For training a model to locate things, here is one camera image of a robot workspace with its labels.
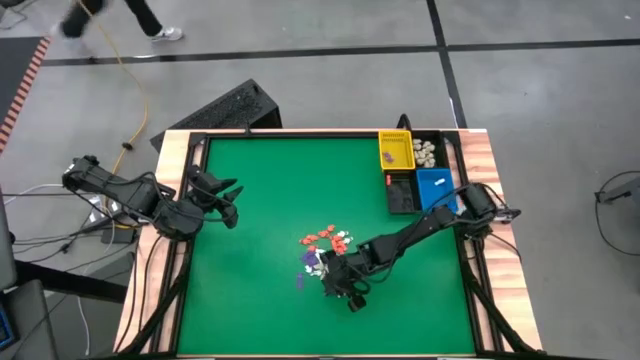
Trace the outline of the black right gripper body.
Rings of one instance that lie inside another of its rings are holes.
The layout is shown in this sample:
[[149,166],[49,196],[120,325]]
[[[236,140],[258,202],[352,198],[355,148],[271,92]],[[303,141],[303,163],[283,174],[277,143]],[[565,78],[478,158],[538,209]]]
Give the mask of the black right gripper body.
[[359,311],[367,305],[365,296],[370,293],[370,284],[353,269],[347,258],[329,251],[325,254],[325,273],[330,273],[334,284],[349,290],[347,306],[351,311]]

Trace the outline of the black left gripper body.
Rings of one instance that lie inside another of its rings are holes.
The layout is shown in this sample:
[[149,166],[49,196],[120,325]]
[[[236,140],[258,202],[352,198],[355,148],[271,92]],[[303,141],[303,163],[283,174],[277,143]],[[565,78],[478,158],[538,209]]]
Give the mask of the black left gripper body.
[[220,218],[204,217],[205,222],[222,222],[228,229],[233,229],[238,222],[237,207],[233,203],[226,201],[215,191],[215,185],[224,179],[218,179],[214,175],[203,171],[198,165],[192,164],[188,167],[188,183],[191,190],[188,192],[188,199],[199,207],[204,214],[217,211]]

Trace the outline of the black perforated metal case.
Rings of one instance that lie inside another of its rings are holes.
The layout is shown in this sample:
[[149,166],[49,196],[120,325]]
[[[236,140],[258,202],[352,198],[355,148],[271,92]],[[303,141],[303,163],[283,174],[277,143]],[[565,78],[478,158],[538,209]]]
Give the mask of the black perforated metal case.
[[282,128],[277,103],[249,79],[201,107],[169,130]]

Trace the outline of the black plastic basket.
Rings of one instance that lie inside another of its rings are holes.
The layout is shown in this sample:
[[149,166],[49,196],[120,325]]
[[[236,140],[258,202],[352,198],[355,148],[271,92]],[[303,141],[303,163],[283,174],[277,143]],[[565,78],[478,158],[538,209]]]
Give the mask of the black plastic basket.
[[391,184],[386,185],[388,209],[391,214],[417,213],[422,209],[416,175],[414,171],[385,171],[391,176]]
[[[431,152],[433,154],[433,162],[435,162],[435,166],[434,168],[447,168],[448,167],[448,160],[447,160],[447,154],[446,154],[446,146],[445,146],[445,142],[444,142],[444,136],[442,135],[442,133],[440,131],[413,131],[411,133],[412,136],[412,145],[413,145],[413,140],[420,140],[422,143],[423,142],[430,142],[431,145],[435,146],[435,151]],[[419,151],[421,150],[420,148],[414,147],[413,146],[413,153],[415,151]],[[416,159],[417,158],[425,158],[423,157],[416,157],[416,155],[414,154],[414,162],[416,164]],[[418,165],[416,164],[417,168],[427,168],[426,165],[427,163],[424,163],[423,165]]]

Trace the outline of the blue plastic basket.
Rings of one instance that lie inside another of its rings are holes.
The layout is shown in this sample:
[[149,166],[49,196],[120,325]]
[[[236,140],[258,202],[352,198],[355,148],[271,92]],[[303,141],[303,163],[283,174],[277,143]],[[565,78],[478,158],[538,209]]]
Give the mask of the blue plastic basket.
[[[445,179],[445,183],[439,186],[434,185],[434,182],[441,178]],[[430,209],[432,206],[437,207],[446,204],[452,212],[457,212],[457,200],[453,194],[455,187],[449,169],[418,169],[416,171],[416,180],[421,205],[424,210]]]

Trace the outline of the yellow plastic basket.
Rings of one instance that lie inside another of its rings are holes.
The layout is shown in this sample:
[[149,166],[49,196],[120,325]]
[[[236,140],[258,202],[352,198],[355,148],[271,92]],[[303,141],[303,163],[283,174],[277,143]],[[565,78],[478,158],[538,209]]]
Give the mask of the yellow plastic basket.
[[[382,170],[413,170],[415,168],[411,133],[407,130],[381,130],[378,132],[379,158]],[[384,153],[390,153],[389,163]]]

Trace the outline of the black stand leg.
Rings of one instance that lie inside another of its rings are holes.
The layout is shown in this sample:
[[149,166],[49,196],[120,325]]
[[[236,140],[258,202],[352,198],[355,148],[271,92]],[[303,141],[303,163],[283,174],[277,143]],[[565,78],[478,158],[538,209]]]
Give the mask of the black stand leg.
[[17,286],[39,280],[46,290],[113,303],[123,303],[128,291],[126,286],[106,280],[71,274],[28,262],[16,261],[15,265]]

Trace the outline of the person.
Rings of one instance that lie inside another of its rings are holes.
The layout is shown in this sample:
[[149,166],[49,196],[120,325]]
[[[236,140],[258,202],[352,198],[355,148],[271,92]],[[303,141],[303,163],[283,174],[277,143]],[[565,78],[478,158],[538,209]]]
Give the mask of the person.
[[[142,32],[152,41],[176,41],[183,37],[177,27],[164,26],[146,0],[122,0],[136,18]],[[107,0],[73,0],[62,21],[54,27],[65,39],[79,39],[92,16],[106,7]]]

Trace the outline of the gray equipment cart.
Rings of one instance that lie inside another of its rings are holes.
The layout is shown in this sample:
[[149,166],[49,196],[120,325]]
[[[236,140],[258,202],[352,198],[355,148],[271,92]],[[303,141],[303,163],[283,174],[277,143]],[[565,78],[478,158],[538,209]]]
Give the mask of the gray equipment cart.
[[19,285],[1,189],[0,360],[59,360],[42,284]]

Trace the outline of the black orange-striped floor mat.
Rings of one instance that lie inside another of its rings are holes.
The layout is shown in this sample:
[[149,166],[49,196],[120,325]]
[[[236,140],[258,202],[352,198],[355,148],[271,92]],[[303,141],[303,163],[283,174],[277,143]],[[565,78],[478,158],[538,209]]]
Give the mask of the black orange-striped floor mat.
[[49,37],[0,38],[0,155],[16,128],[50,43]]

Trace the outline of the black diagonal frame brace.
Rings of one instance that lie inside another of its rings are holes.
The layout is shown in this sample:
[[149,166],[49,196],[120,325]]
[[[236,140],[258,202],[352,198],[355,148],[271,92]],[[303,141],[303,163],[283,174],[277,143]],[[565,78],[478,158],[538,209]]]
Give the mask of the black diagonal frame brace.
[[168,319],[176,314],[178,298],[188,283],[190,258],[160,236],[134,252],[134,263],[121,323],[113,350],[124,355],[162,350]]
[[[464,284],[465,296],[468,300],[468,305],[471,307],[471,327],[472,337],[474,340],[474,350],[477,355],[494,355],[505,354],[506,351],[502,345],[502,341],[499,337],[504,337],[507,343],[511,346],[514,353],[537,353],[538,350],[528,345],[520,335],[511,327],[507,319],[502,315],[493,301],[493,297],[487,293],[483,288],[483,284],[473,274],[472,268],[469,264],[466,255],[466,248],[462,240],[456,240],[456,248],[458,251],[458,258],[460,262],[460,270],[462,280]],[[485,311],[487,312],[490,335],[494,342],[499,342],[498,350],[487,350],[484,348],[484,343],[481,335],[480,323],[477,316],[477,308],[475,305],[475,298],[477,298]]]

